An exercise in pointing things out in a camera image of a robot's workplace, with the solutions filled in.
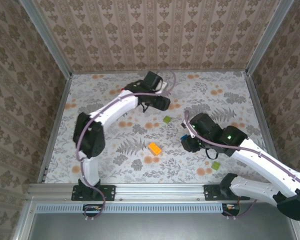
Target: wallpaper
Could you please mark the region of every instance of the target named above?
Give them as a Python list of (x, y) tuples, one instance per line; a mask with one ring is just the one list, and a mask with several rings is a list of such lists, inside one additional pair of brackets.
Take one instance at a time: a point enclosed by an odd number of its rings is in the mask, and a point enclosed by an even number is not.
[(75, 73), (245, 69), (278, 0), (35, 0)]
[(300, 0), (252, 75), (279, 159), (300, 171)]
[[(172, 84), (172, 74), (158, 73)], [(98, 161), (101, 182), (106, 183), (219, 183), (227, 173), (263, 180), (244, 163), (220, 154), (208, 159), (205, 150), (183, 149), (180, 138), (188, 134), (181, 123), (185, 110), (193, 118), (208, 113), (222, 128), (233, 125), (265, 148), (262, 134), (242, 72), (176, 72), (177, 83), (169, 96), (166, 111), (142, 106), (133, 109), (105, 132), (105, 149)], [(81, 176), (72, 141), (78, 114), (101, 108), (127, 84), (144, 79), (144, 74), (75, 74), (63, 112), (46, 183), (77, 183)], [(171, 117), (168, 124), (165, 116)], [(162, 152), (154, 156), (148, 145), (154, 142)], [(215, 151), (209, 155), (214, 158)], [(219, 169), (212, 168), (214, 162)]]
[(0, 0), (0, 240), (37, 182), (65, 79), (17, 0)]

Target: perforated metal strip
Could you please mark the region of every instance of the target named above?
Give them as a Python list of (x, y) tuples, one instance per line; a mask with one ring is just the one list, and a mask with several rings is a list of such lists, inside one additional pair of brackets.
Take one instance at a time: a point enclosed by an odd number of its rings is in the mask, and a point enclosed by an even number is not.
[[(83, 213), (82, 203), (52, 204), (41, 203), (37, 205), (36, 214), (47, 213)], [(108, 203), (104, 213), (141, 213), (141, 214), (165, 214), (165, 213), (222, 213), (221, 203)]]

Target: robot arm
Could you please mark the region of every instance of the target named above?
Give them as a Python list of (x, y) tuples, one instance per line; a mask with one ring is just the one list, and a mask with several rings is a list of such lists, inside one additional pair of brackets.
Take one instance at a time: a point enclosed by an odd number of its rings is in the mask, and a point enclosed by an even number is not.
[[(225, 198), (229, 197), (230, 194), (235, 194), (239, 197), (258, 199), (276, 206), (287, 217), (300, 220), (300, 182), (260, 155), (269, 157), (281, 168), (286, 169), (298, 179), (300, 179), (300, 172), (289, 168), (267, 154), (238, 128), (227, 126), (221, 129), (206, 113), (196, 115), (189, 123), (190, 125), (186, 125), (186, 121), (184, 120), (181, 124), (190, 133), (190, 135), (186, 135), (181, 139), (185, 150), (195, 153), (200, 149), (206, 149), (206, 152), (209, 149), (214, 149), (217, 154), (226, 154), (245, 163), (270, 182), (248, 180), (237, 174), (228, 173), (219, 185), (219, 193), (221, 195)], [(211, 145), (197, 138), (193, 131), (214, 143), (248, 148), (256, 150), (261, 154), (257, 155), (246, 150)]]
[[(108, 127), (123, 114), (139, 105), (143, 106), (143, 112), (145, 112), (148, 107), (153, 107), (161, 111), (167, 110), (170, 105), (170, 100), (159, 95), (166, 87), (167, 83), (163, 82), (163, 79), (160, 76), (149, 71), (144, 80), (138, 80), (128, 84), (115, 99), (104, 107), (89, 114), (85, 114), (84, 112), (79, 114), (73, 135), (73, 141), (76, 146), (78, 144), (80, 134), (87, 122), (104, 110), (103, 113), (99, 115), (89, 126), (80, 145), (79, 156), (81, 158), (84, 157), (83, 171), (86, 180), (91, 185), (95, 186), (100, 184), (98, 160), (96, 157), (101, 154), (105, 148), (106, 143), (104, 133)], [(123, 98), (123, 96), (132, 93), (151, 93), (158, 94), (158, 96), (131, 95)]]

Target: green block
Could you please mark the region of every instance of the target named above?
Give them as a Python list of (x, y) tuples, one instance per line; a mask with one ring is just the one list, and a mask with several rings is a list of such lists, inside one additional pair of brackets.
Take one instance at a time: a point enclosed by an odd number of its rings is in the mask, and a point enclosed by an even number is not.
[(219, 162), (214, 161), (214, 162), (212, 163), (212, 166), (211, 166), (212, 169), (218, 170), (219, 167), (220, 167), (220, 163), (219, 163)]
[(168, 123), (170, 123), (170, 121), (171, 121), (171, 117), (165, 116), (164, 119), (163, 119), (163, 121), (164, 121), (166, 124), (168, 124)]

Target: floral tablecloth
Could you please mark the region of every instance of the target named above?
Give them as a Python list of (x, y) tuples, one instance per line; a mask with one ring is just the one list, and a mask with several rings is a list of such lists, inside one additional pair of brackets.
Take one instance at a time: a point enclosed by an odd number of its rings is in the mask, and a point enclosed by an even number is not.
[[(169, 72), (159, 73), (172, 83)], [(121, 92), (128, 83), (143, 79), (141, 73), (80, 74), (72, 76), (62, 121), (58, 130), (46, 183), (77, 183), (80, 165), (72, 141), (79, 113), (93, 112)], [(220, 182), (227, 173), (245, 178), (263, 178), (245, 164), (220, 154), (217, 160), (205, 151), (190, 153), (180, 138), (187, 131), (181, 127), (185, 110), (191, 118), (208, 113), (222, 128), (234, 125), (265, 148), (243, 72), (176, 72), (177, 84), (167, 111), (142, 107), (120, 117), (105, 133), (106, 147), (98, 156), (99, 175), (106, 183), (206, 183)], [(165, 116), (171, 122), (163, 122)], [(162, 153), (153, 156), (148, 145), (154, 142)], [(218, 170), (211, 168), (220, 163)]]

